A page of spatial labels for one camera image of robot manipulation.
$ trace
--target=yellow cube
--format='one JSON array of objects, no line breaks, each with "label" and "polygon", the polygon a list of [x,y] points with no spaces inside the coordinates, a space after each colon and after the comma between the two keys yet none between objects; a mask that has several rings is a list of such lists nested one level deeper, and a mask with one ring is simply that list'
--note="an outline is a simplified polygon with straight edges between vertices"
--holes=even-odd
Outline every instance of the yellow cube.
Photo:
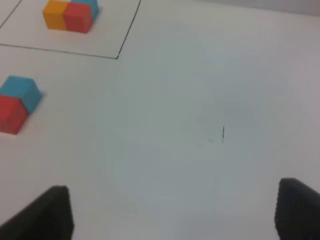
[{"label": "yellow cube", "polygon": [[48,29],[66,30],[64,12],[69,2],[49,1],[42,11]]}]

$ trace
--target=white table surface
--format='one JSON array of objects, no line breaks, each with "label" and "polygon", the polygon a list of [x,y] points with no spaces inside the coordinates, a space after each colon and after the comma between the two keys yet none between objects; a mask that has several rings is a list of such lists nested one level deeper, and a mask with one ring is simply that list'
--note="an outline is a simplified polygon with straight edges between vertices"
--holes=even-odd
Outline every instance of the white table surface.
[{"label": "white table surface", "polygon": [[320,190],[320,18],[144,0],[118,60],[0,61],[45,92],[0,135],[0,223],[67,185],[74,240],[277,240],[279,180]]}]

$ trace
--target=toy block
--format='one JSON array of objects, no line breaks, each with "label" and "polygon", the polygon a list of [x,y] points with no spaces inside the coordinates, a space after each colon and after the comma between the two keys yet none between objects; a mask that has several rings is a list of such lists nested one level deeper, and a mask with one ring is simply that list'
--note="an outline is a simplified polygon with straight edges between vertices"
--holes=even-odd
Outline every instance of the toy block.
[{"label": "toy block", "polygon": [[0,95],[20,99],[29,114],[34,112],[42,97],[33,79],[20,76],[9,76],[0,88]]},{"label": "toy block", "polygon": [[0,95],[0,132],[16,135],[28,117],[19,98]]},{"label": "toy block", "polygon": [[91,8],[91,14],[93,21],[96,20],[98,14],[99,14],[99,6],[98,6],[98,0],[71,0],[73,3],[79,3],[79,4],[89,4]]},{"label": "toy block", "polygon": [[66,30],[64,12],[69,2],[50,0],[42,11],[48,29]]},{"label": "toy block", "polygon": [[66,29],[77,33],[88,33],[93,18],[89,4],[70,2],[63,14]]}]

